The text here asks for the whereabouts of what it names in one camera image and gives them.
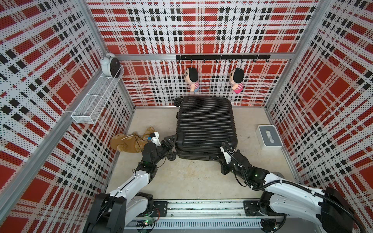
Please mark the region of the black ribbed hard-shell suitcase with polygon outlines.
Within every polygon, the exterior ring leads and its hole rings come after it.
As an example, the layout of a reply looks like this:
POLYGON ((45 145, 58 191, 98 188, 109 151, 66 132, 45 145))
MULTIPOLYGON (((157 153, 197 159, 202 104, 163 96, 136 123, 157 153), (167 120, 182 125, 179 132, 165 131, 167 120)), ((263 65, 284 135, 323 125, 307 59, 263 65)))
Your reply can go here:
POLYGON ((176 155, 186 160, 224 162, 220 148, 232 148, 238 137, 231 102, 226 98, 191 95, 174 99, 176 114, 176 155))

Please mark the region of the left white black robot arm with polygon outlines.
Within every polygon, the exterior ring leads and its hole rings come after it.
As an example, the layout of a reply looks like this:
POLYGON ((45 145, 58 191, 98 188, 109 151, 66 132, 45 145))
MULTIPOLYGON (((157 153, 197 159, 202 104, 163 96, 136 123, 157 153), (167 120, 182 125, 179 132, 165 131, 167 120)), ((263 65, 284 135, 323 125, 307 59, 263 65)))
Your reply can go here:
POLYGON ((84 233, 122 233, 124 228, 138 215, 153 212, 153 195, 142 193, 155 177, 157 164, 173 150, 177 135, 159 140, 157 132, 142 150, 142 159, 133 175, 117 189, 100 193, 94 200, 84 233))

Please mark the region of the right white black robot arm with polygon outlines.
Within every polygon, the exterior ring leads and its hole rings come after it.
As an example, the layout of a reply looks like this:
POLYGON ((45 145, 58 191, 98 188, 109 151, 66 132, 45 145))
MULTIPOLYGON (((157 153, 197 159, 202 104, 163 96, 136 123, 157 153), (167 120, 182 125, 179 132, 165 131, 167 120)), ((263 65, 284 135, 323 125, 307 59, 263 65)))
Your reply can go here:
POLYGON ((351 233, 354 226, 360 232, 366 232, 355 211, 338 190, 308 187, 254 167, 247 157, 227 143, 223 143, 220 150, 225 159, 221 165, 222 174, 233 173, 241 186, 262 191, 258 205, 263 214, 295 216, 322 227, 327 233, 351 233))

